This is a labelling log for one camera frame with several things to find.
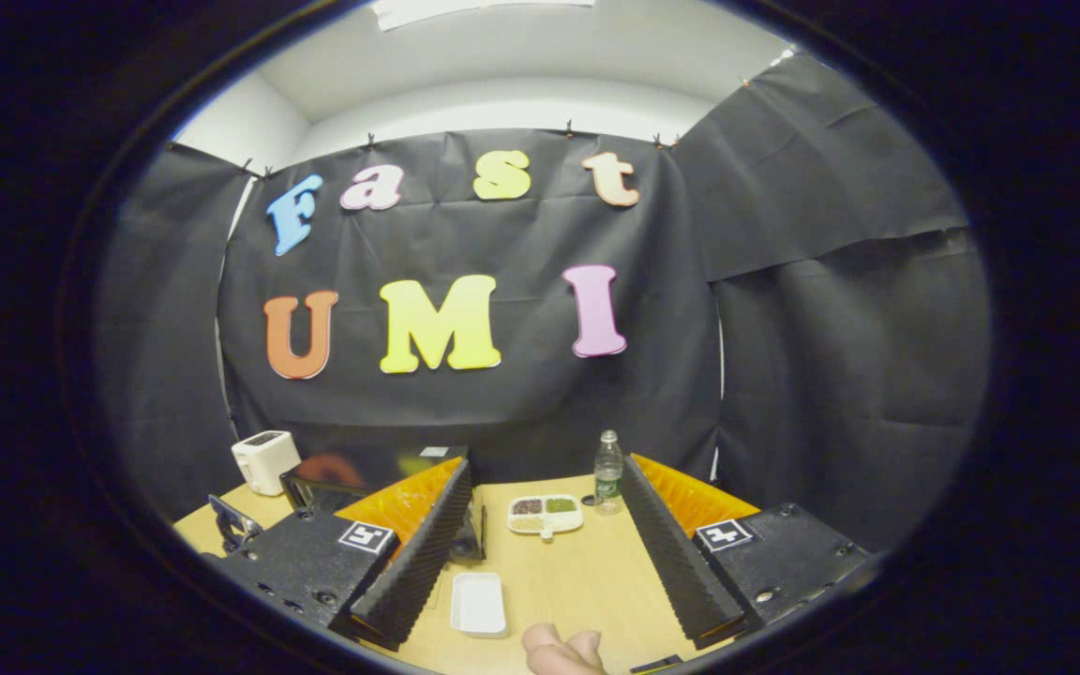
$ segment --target foam letter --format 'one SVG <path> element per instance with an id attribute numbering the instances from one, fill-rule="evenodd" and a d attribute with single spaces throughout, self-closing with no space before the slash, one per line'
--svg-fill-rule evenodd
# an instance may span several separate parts
<path id="1" fill-rule="evenodd" d="M 613 152 L 594 154 L 582 160 L 582 166 L 594 174 L 594 189 L 603 201 L 616 206 L 630 206 L 639 201 L 639 192 L 622 186 L 622 175 L 633 172 L 626 162 L 620 162 Z"/>
<path id="2" fill-rule="evenodd" d="M 561 274 L 573 286 L 573 299 L 578 303 L 578 341 L 573 342 L 573 353 L 579 357 L 605 357 L 618 354 L 627 347 L 627 340 L 615 326 L 611 309 L 611 280 L 615 269 L 608 266 L 578 266 L 566 269 Z"/>
<path id="3" fill-rule="evenodd" d="M 354 187 L 348 188 L 339 197 L 339 205 L 350 211 L 389 210 L 399 203 L 399 185 L 402 184 L 402 168 L 394 165 L 365 167 L 352 177 Z"/>
<path id="4" fill-rule="evenodd" d="M 527 154 L 518 150 L 492 150 L 477 158 L 472 191 L 483 200 L 514 200 L 531 188 Z"/>
<path id="5" fill-rule="evenodd" d="M 449 365 L 456 370 L 495 367 L 502 355 L 489 337 L 489 295 L 494 292 L 492 276 L 468 274 L 453 282 L 441 311 L 417 281 L 393 281 L 381 287 L 381 299 L 390 305 L 389 343 L 381 360 L 382 373 L 414 373 L 419 359 L 410 353 L 410 340 L 436 370 L 444 350 L 453 338 Z"/>
<path id="6" fill-rule="evenodd" d="M 273 372 L 287 380 L 309 380 L 327 365 L 330 353 L 330 307 L 339 299 L 335 291 L 308 295 L 311 310 L 311 349 L 297 357 L 291 350 L 291 313 L 299 307 L 296 298 L 273 298 L 266 302 L 266 355 Z"/>
<path id="7" fill-rule="evenodd" d="M 323 179 L 319 178 L 319 174 L 309 175 L 285 195 L 273 200 L 266 210 L 266 213 L 273 217 L 273 227 L 278 230 L 278 247 L 274 247 L 273 252 L 279 256 L 311 234 L 311 226 L 302 225 L 299 217 L 311 217 L 314 214 L 314 197 L 311 195 L 311 191 L 319 189 L 321 185 Z"/>

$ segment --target white wall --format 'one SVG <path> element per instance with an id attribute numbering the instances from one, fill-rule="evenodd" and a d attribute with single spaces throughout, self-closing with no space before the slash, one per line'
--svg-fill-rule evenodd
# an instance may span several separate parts
<path id="1" fill-rule="evenodd" d="M 308 120 L 259 72 L 235 81 L 207 103 L 177 134 L 176 141 L 254 173 L 291 165 L 308 133 Z"/>
<path id="2" fill-rule="evenodd" d="M 288 163 L 367 143 L 474 129 L 565 129 L 673 141 L 714 103 L 663 89 L 575 78 L 504 78 L 409 91 L 314 124 Z"/>

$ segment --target pink letter i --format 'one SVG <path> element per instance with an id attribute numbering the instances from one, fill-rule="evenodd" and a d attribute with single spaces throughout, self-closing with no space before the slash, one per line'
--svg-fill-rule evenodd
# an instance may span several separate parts
<path id="1" fill-rule="evenodd" d="M 608 266 L 577 266 L 561 274 L 573 286 L 573 299 L 578 303 L 578 342 L 573 342 L 573 353 L 579 357 L 605 357 L 624 351 L 627 340 L 615 326 L 611 309 L 611 280 L 615 269 Z"/>

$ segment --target plastic water bottle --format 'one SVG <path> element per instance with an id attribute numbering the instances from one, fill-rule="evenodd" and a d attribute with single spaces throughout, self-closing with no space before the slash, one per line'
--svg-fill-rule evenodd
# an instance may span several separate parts
<path id="1" fill-rule="evenodd" d="M 594 510 L 600 515 L 619 513 L 619 478 L 622 476 L 622 450 L 616 432 L 606 430 L 599 436 L 599 451 L 594 454 Z"/>

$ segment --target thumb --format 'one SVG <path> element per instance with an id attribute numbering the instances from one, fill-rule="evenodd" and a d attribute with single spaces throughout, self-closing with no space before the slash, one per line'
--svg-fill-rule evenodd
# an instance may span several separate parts
<path id="1" fill-rule="evenodd" d="M 597 667 L 597 670 L 603 670 L 603 659 L 599 658 L 600 639 L 603 639 L 602 633 L 597 631 L 583 631 L 570 637 L 569 642 L 565 644 L 576 650 L 578 657 L 582 658 L 583 661 Z"/>

